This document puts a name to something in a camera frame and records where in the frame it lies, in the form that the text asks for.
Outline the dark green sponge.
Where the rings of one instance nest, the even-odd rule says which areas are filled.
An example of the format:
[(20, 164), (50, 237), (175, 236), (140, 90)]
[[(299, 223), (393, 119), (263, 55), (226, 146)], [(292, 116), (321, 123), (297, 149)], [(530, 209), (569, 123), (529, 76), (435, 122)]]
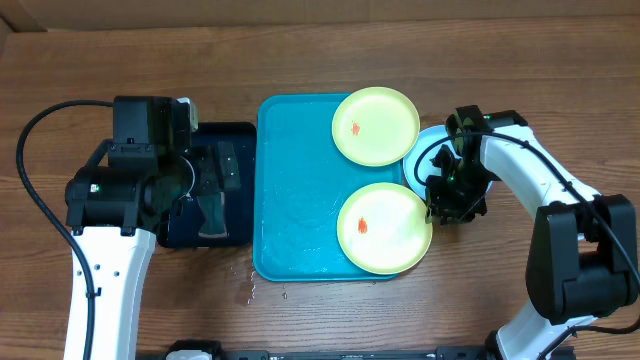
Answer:
[(198, 234), (204, 238), (224, 238), (227, 236), (225, 220), (225, 194), (223, 192), (197, 197), (204, 223)]

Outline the light blue plate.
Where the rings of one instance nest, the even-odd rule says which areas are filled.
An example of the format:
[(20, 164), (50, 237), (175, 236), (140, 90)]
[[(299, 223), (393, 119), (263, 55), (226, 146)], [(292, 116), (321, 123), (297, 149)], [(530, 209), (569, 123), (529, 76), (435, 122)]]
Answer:
[(455, 192), (456, 180), (452, 174), (452, 170), (442, 170), (433, 164), (436, 155), (443, 148), (447, 148), (451, 152), (454, 159), (453, 168), (456, 168), (456, 166), (462, 162), (462, 157), (455, 153), (453, 144), (450, 141), (432, 148), (421, 161), (418, 161), (419, 156), (429, 145), (445, 138), (447, 135), (448, 133), (444, 125), (431, 126), (422, 130), (419, 133), (414, 147), (403, 158), (403, 170), (406, 182), (409, 187), (423, 199), (425, 199), (428, 194), (426, 183), (429, 176), (436, 177), (433, 188), (435, 188), (437, 192), (433, 195), (434, 199), (438, 196), (439, 200), (443, 200), (447, 195), (457, 197), (460, 194), (460, 192)]

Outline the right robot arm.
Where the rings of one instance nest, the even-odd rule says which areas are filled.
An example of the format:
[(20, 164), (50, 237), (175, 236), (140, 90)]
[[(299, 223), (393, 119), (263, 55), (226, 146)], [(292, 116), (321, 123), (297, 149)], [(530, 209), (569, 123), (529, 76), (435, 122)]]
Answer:
[(580, 332), (625, 335), (639, 325), (596, 325), (639, 296), (637, 225), (623, 195), (602, 195), (570, 174), (516, 111), (457, 108), (444, 135), (415, 150), (413, 177), (427, 219), (463, 224), (487, 212), (486, 194), (504, 183), (533, 220), (526, 264), (528, 300), (469, 359), (572, 359), (563, 343)]

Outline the yellow-green plate bottom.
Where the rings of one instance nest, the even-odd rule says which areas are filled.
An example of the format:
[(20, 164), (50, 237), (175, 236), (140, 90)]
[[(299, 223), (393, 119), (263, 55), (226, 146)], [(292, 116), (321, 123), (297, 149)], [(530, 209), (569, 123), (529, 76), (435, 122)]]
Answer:
[(355, 191), (337, 218), (337, 238), (345, 256), (376, 275), (414, 267), (426, 255), (432, 236), (426, 204), (395, 183), (374, 183)]

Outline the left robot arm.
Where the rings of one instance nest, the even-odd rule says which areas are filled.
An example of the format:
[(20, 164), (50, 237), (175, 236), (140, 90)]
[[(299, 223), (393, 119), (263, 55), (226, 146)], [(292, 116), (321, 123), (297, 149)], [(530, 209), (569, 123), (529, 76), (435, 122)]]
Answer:
[(187, 98), (117, 96), (113, 136), (68, 183), (66, 224), (79, 246), (67, 359), (132, 359), (141, 295), (156, 246), (233, 244), (229, 195), (244, 146), (199, 124)]

